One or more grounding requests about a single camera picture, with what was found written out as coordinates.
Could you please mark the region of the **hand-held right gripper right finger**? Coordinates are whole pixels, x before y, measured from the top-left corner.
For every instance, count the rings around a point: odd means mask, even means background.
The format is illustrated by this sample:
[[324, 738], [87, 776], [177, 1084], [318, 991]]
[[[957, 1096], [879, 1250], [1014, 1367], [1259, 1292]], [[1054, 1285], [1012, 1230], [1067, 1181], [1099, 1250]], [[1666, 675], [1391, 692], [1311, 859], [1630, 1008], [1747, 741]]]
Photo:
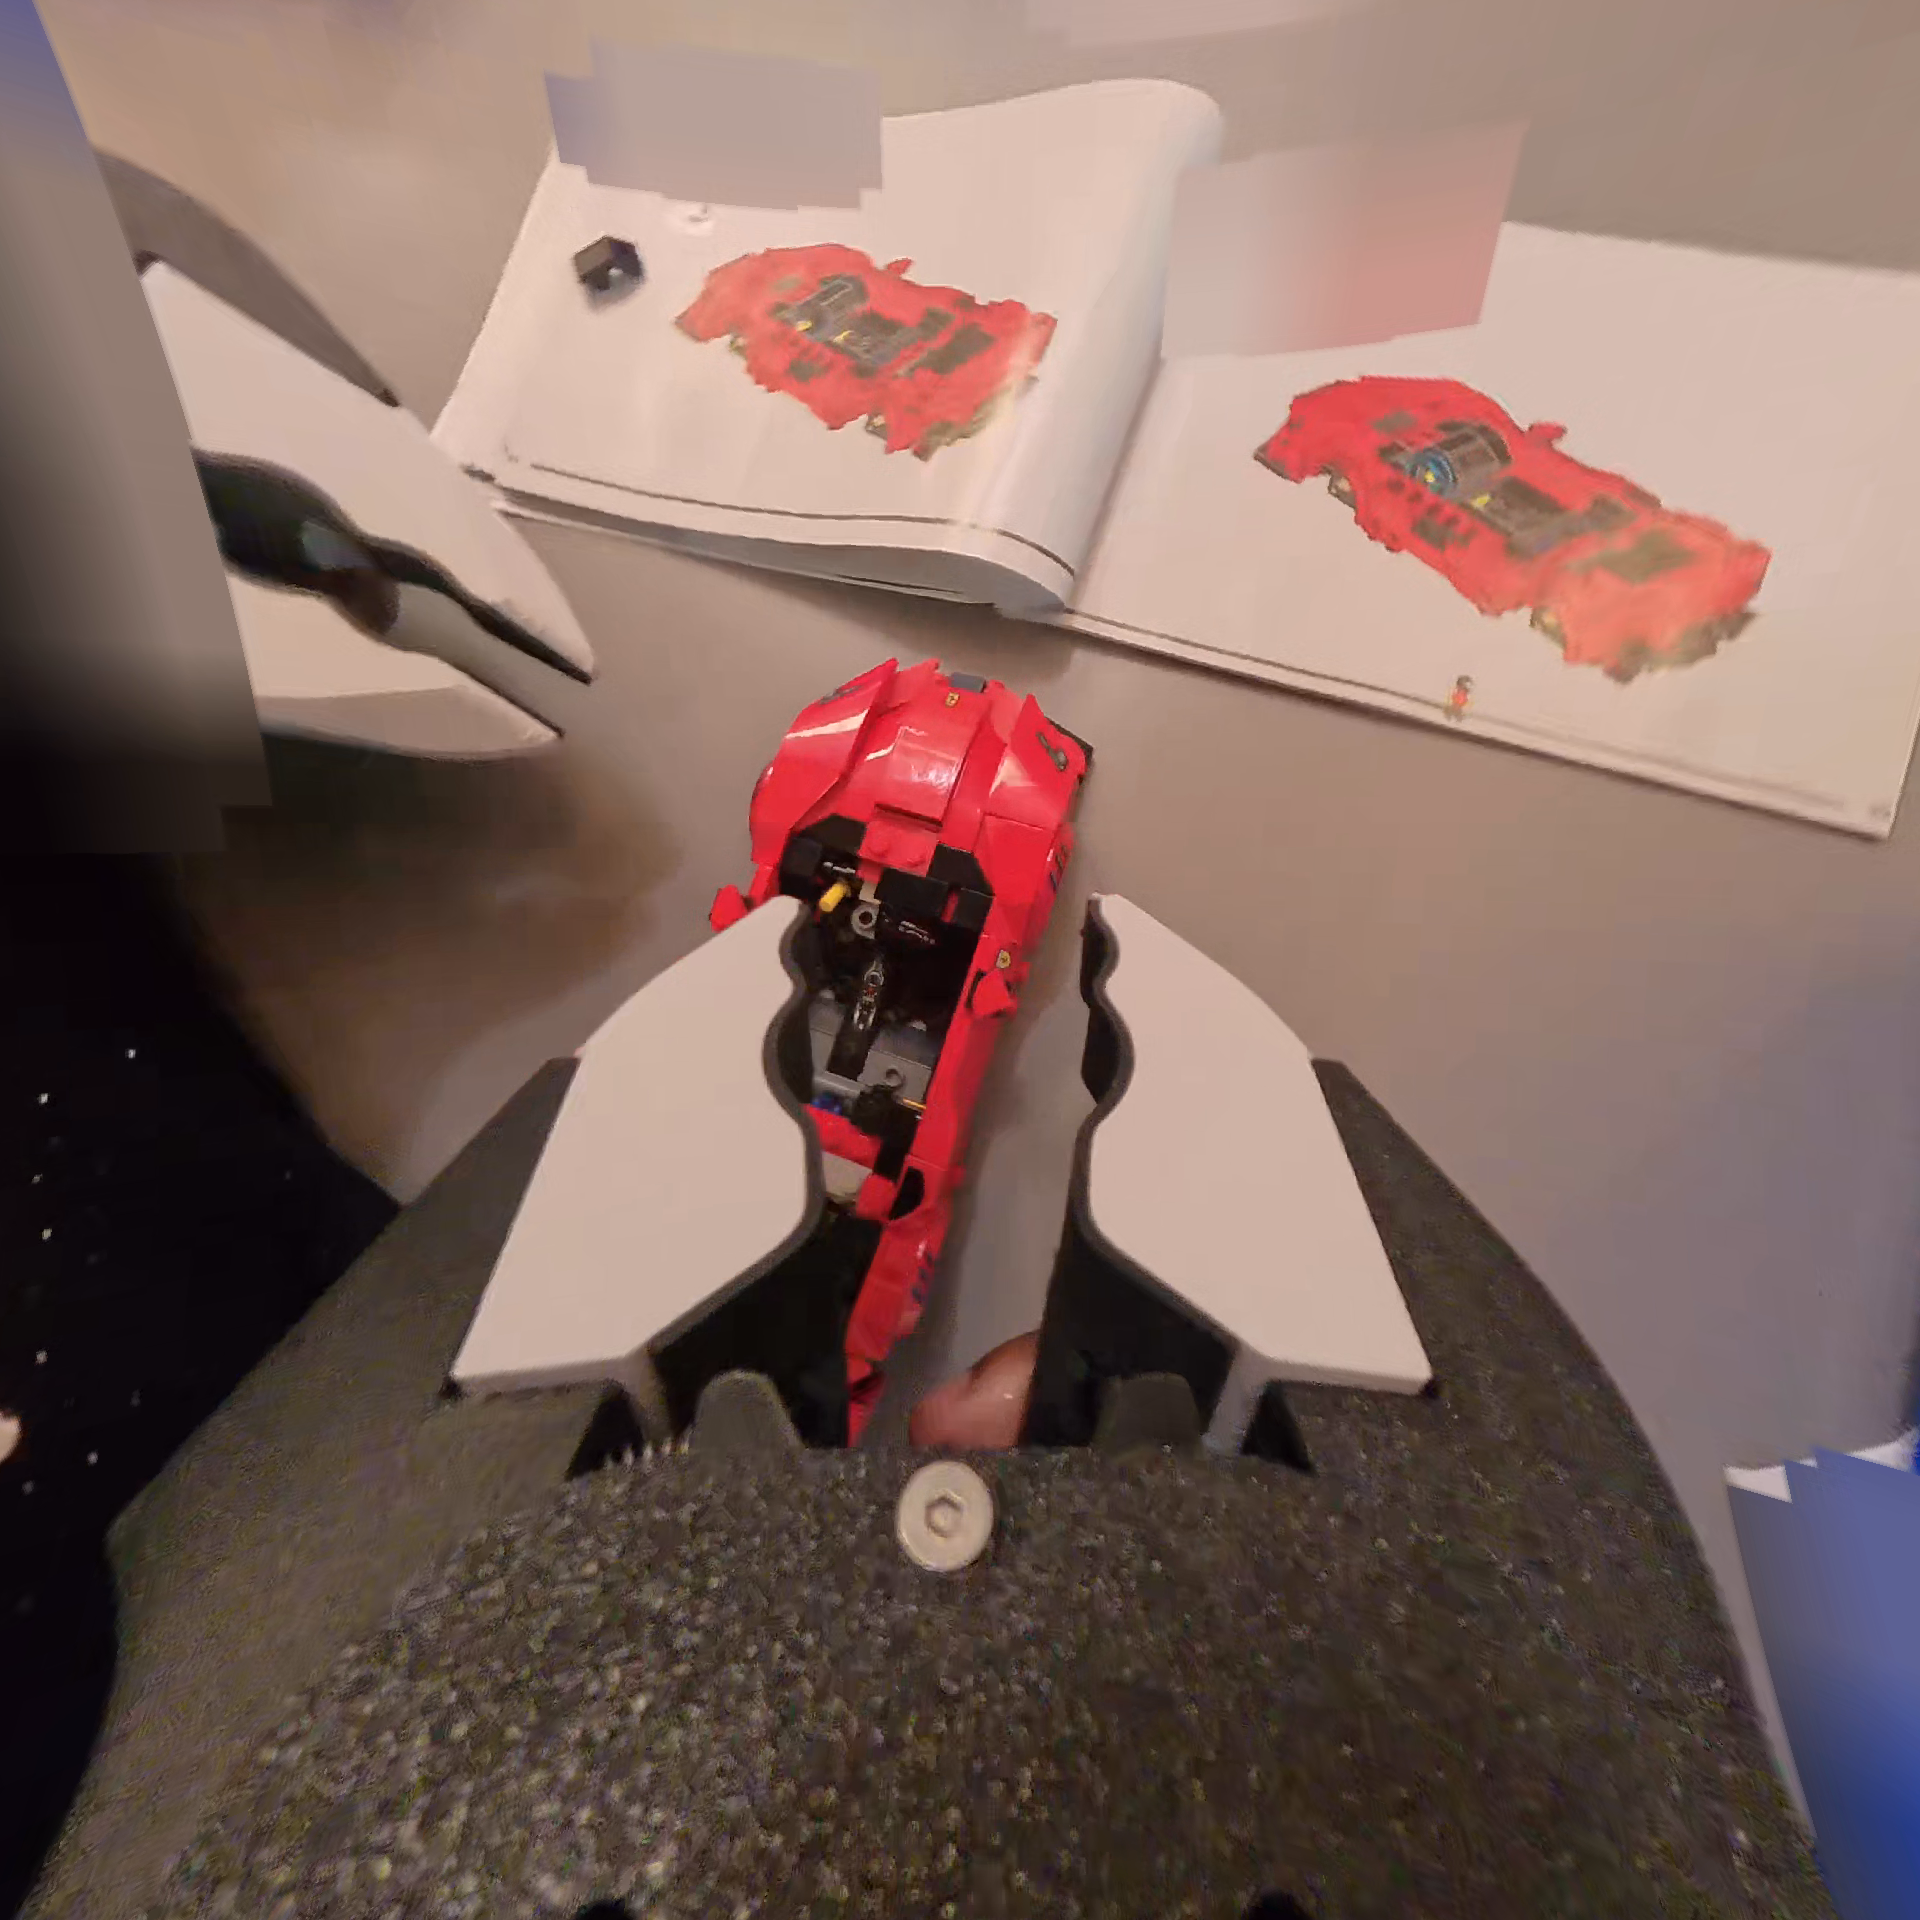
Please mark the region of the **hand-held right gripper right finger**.
[[1307, 1044], [1124, 896], [1087, 901], [1078, 981], [1093, 1111], [1050, 1277], [1050, 1395], [1135, 1375], [1429, 1391]]

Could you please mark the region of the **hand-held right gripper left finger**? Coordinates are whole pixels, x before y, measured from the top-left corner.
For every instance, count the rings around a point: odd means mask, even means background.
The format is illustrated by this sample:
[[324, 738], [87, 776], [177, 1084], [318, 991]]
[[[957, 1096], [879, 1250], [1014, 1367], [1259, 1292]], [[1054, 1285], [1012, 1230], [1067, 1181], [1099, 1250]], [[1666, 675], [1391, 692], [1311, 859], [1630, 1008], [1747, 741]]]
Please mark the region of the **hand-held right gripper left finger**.
[[581, 1046], [447, 1368], [467, 1397], [660, 1397], [667, 1342], [799, 1245], [822, 1191], [775, 1042], [804, 1000], [802, 924], [802, 901], [754, 908]]

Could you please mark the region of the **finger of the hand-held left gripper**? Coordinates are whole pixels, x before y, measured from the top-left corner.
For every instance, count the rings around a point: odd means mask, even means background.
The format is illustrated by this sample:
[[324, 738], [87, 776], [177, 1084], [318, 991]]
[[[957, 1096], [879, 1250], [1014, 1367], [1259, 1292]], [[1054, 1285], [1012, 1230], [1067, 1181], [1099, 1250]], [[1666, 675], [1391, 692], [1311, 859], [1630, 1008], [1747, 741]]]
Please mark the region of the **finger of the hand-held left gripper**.
[[354, 628], [314, 591], [227, 579], [266, 735], [422, 762], [506, 762], [561, 731], [461, 667]]
[[[397, 598], [436, 595], [518, 656], [593, 680], [593, 644], [563, 590], [487, 484], [405, 407], [375, 400], [163, 262], [137, 278], [211, 516], [238, 488], [306, 506], [366, 544]], [[397, 627], [399, 612], [375, 637], [391, 643]]]

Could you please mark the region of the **red lego car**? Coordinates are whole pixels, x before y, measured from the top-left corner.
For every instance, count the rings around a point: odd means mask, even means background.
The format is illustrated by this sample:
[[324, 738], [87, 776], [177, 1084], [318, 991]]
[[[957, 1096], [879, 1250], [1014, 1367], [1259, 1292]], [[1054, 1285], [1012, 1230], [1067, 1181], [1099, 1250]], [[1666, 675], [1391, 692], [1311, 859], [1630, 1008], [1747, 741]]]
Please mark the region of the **red lego car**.
[[751, 876], [709, 925], [778, 899], [807, 910], [804, 1109], [845, 1318], [802, 1406], [830, 1446], [865, 1434], [921, 1318], [1091, 762], [997, 678], [887, 660], [804, 709], [751, 790]]

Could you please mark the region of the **lego instruction booklet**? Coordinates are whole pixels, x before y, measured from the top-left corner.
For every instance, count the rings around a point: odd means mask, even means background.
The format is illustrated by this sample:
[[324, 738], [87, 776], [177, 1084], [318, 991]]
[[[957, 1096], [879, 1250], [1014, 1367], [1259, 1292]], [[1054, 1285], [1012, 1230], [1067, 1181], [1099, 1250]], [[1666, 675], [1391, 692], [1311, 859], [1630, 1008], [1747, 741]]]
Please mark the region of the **lego instruction booklet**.
[[[1163, 340], [1220, 109], [879, 123], [852, 207], [553, 151], [435, 439], [508, 512], [914, 591], [1886, 840], [1916, 748], [1916, 274], [1494, 224], [1455, 327]], [[646, 280], [593, 304], [615, 232]]]

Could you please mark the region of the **person's right hand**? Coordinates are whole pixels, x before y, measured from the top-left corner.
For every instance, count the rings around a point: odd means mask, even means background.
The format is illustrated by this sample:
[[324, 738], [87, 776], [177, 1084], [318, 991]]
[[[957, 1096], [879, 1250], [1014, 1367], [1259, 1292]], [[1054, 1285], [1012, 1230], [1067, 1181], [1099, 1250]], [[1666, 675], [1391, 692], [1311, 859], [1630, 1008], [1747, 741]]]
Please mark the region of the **person's right hand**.
[[911, 1406], [906, 1437], [921, 1452], [1003, 1452], [1019, 1445], [1039, 1354], [1026, 1331], [986, 1351], [964, 1374]]

